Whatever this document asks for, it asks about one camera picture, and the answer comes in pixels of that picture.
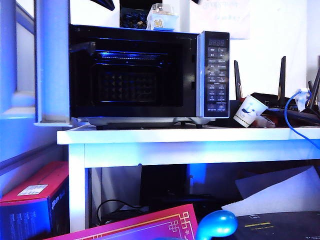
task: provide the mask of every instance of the small container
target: small container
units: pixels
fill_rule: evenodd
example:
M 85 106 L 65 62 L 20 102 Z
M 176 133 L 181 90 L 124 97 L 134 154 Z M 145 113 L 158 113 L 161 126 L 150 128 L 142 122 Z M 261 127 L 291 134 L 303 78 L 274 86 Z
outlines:
M 170 4 L 153 4 L 146 18 L 146 29 L 173 31 L 176 28 L 178 17 Z

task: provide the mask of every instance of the white shelf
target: white shelf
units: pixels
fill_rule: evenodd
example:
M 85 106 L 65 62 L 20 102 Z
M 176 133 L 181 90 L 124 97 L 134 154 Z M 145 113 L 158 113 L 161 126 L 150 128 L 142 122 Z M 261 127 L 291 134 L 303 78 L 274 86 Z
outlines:
M 320 128 L 298 132 L 320 145 Z M 320 159 L 320 149 L 289 128 L 162 128 L 57 132 L 69 145 L 70 229 L 88 227 L 88 168 Z
M 310 139 L 320 139 L 320 127 L 295 128 Z M 177 143 L 177 142 L 232 142 L 303 140 L 289 128 L 162 128 L 96 130 L 83 125 L 67 131 L 58 131 L 57 143 L 114 144 L 114 143 Z

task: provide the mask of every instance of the window frame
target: window frame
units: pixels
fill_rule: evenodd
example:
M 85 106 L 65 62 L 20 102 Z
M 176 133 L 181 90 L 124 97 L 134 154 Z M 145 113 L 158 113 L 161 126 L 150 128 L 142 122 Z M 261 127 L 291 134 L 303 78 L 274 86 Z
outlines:
M 35 89 L 18 90 L 17 24 L 33 36 L 35 19 L 16 1 L 0 5 L 0 119 L 34 119 Z

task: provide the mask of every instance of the pink book cover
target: pink book cover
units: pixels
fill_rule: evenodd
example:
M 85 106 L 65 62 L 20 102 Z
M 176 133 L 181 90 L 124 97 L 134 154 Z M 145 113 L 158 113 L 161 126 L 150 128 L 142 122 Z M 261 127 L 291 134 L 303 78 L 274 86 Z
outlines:
M 195 240 L 197 227 L 193 205 L 186 204 L 49 239 L 153 240 L 171 237 Z

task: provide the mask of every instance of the white paper cup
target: white paper cup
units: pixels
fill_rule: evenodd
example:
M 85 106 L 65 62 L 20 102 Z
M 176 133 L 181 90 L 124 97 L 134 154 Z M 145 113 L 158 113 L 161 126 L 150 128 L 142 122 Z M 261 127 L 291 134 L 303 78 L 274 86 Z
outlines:
M 251 95 L 246 96 L 233 119 L 244 127 L 249 127 L 256 116 L 261 115 L 268 107 Z

